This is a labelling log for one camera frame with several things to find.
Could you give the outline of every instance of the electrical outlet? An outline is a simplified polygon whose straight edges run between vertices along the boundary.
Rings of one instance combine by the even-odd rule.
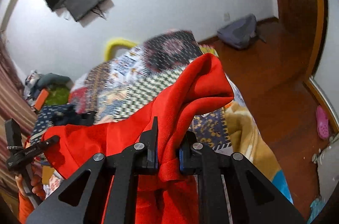
[[[224,13],[224,21],[230,21],[231,17],[229,16],[229,13]]]

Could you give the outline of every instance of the red cloth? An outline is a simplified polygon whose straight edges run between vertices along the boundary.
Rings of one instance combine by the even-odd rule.
[[[26,223],[27,217],[34,210],[34,207],[30,200],[27,197],[24,197],[21,192],[19,192],[19,215],[18,219],[21,224]]]
[[[78,114],[86,112],[87,87],[81,87],[71,91],[68,96],[68,103],[75,104],[75,111]]]
[[[198,223],[198,196],[193,177],[183,177],[176,157],[194,115],[227,105],[233,91],[218,58],[205,54],[194,60],[177,81],[124,121],[51,127],[43,140],[60,136],[45,156],[65,178],[93,154],[113,155],[138,142],[158,117],[158,176],[140,176],[135,223]]]

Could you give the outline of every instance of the pink slipper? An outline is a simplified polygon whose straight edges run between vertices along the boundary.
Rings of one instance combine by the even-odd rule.
[[[318,105],[316,109],[316,119],[317,119],[317,131],[318,135],[322,139],[327,139],[329,136],[328,132],[328,118],[326,116],[323,108]]]

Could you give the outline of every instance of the metal screw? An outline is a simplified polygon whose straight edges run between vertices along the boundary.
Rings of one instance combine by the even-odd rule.
[[[236,152],[236,153],[233,154],[234,160],[237,160],[237,161],[241,161],[243,159],[243,157],[244,156],[239,152]]]
[[[93,155],[94,161],[101,161],[102,159],[104,159],[104,155],[102,153],[96,153]]]
[[[194,143],[194,144],[192,144],[192,147],[194,148],[194,149],[202,149],[203,148],[203,145],[202,145],[202,143]]]
[[[136,144],[134,144],[134,148],[136,150],[143,149],[144,147],[145,147],[145,145],[143,143],[136,143]]]

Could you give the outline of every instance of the wooden floor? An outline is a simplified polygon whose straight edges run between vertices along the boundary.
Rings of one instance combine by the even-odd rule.
[[[262,138],[276,155],[294,205],[307,219],[319,191],[311,158],[327,145],[317,134],[318,104],[302,83],[313,40],[287,33],[277,22],[262,24],[260,30],[266,44],[258,40],[244,51],[236,51],[220,40],[213,45]]]

